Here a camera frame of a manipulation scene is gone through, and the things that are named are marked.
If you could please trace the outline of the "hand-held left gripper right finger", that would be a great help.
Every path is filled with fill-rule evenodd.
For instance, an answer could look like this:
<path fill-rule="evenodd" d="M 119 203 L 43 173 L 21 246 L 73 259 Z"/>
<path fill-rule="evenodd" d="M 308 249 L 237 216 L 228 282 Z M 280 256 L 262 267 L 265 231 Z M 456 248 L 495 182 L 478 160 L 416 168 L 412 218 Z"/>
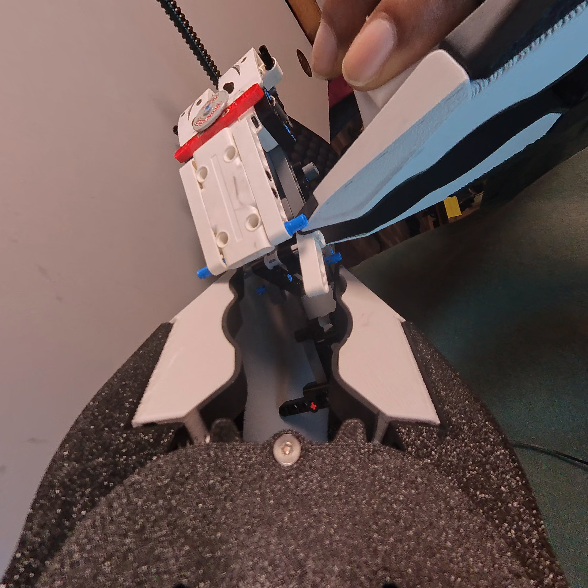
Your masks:
<path fill-rule="evenodd" d="M 404 319 L 348 270 L 341 300 L 351 330 L 339 349 L 342 384 L 376 420 L 369 437 L 382 442 L 391 423 L 438 427 L 440 419 L 403 327 Z"/>

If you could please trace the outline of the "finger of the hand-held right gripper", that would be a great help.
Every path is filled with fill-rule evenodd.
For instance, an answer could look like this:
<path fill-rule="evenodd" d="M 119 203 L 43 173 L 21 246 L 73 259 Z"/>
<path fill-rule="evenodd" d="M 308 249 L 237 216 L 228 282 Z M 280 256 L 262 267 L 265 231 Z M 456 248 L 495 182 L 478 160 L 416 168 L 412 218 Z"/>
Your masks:
<path fill-rule="evenodd" d="M 327 243 L 354 239 L 377 231 L 447 185 L 470 183 L 510 158 L 506 143 L 534 122 L 563 109 L 506 109 L 474 129 L 427 170 L 385 192 L 383 199 L 361 217 L 327 227 Z"/>
<path fill-rule="evenodd" d="M 466 121 L 459 114 L 471 89 L 466 70 L 449 53 L 437 50 L 427 55 L 316 188 L 307 230 L 320 230 L 327 240 L 328 226 L 361 217 L 385 192 L 430 168 L 487 122 Z M 544 90 L 506 109 L 548 109 L 547 99 Z M 561 115 L 546 115 L 509 140 L 510 158 L 545 136 Z M 438 189 L 379 229 L 477 182 L 510 158 L 500 158 L 498 165 L 473 182 L 455 186 L 455 180 Z"/>

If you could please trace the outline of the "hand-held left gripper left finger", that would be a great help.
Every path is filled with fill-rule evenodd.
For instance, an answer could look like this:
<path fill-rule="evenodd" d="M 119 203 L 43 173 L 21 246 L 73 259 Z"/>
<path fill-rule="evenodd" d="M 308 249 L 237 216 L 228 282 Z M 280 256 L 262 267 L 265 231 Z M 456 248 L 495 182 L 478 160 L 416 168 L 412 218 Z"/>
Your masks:
<path fill-rule="evenodd" d="M 172 320 L 172 329 L 132 426 L 183 423 L 204 440 L 213 422 L 243 428 L 247 382 L 235 336 L 242 326 L 243 276 L 221 276 Z"/>

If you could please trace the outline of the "white angled brick beam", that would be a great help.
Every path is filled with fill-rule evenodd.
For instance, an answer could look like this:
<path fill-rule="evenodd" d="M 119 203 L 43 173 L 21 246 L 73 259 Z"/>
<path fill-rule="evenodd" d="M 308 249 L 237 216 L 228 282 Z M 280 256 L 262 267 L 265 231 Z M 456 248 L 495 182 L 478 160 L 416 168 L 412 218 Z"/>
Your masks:
<path fill-rule="evenodd" d="M 296 238 L 306 296 L 313 298 L 327 294 L 329 284 L 322 254 L 322 249 L 326 246 L 324 236 L 321 231 L 314 231 L 307 235 L 297 233 Z"/>

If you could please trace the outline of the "white spotted brick truck model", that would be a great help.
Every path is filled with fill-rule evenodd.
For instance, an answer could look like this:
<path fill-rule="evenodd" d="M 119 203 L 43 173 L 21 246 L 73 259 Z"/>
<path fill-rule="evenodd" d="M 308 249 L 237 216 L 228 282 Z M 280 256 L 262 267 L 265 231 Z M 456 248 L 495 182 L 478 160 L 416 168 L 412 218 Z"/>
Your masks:
<path fill-rule="evenodd" d="M 306 231 L 310 183 L 319 175 L 310 163 L 293 163 L 294 121 L 275 90 L 282 70 L 268 49 L 249 49 L 221 74 L 175 1 L 160 1 L 214 84 L 180 115 L 175 153 L 210 276 L 254 275 L 302 299 L 319 328 L 335 310 L 329 291 L 309 298 L 303 287 L 296 234 Z"/>

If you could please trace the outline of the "grey desk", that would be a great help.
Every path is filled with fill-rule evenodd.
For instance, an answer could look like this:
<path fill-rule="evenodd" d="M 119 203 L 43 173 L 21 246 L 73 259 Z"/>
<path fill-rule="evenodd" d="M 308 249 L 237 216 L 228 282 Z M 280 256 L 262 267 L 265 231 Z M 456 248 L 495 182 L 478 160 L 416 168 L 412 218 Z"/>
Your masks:
<path fill-rule="evenodd" d="M 208 86 L 156 1 L 1 1 L 1 523 L 201 290 L 172 127 Z"/>

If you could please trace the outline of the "person's right hand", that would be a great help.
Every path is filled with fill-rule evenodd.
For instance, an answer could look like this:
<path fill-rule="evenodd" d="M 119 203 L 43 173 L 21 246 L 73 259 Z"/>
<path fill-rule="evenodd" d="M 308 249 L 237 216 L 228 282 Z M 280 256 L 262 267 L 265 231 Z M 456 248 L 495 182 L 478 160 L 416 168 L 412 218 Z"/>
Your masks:
<path fill-rule="evenodd" d="M 325 1 L 312 51 L 313 73 L 343 75 L 370 91 L 418 62 L 479 1 Z"/>

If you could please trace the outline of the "person in green sweatshirt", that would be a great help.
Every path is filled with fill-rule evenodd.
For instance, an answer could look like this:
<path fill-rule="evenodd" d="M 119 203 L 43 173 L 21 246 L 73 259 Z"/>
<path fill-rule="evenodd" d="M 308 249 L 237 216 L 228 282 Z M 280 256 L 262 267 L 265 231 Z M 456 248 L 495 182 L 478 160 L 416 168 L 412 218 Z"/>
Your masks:
<path fill-rule="evenodd" d="M 413 322 L 506 436 L 587 459 L 587 150 L 513 201 L 352 273 Z"/>

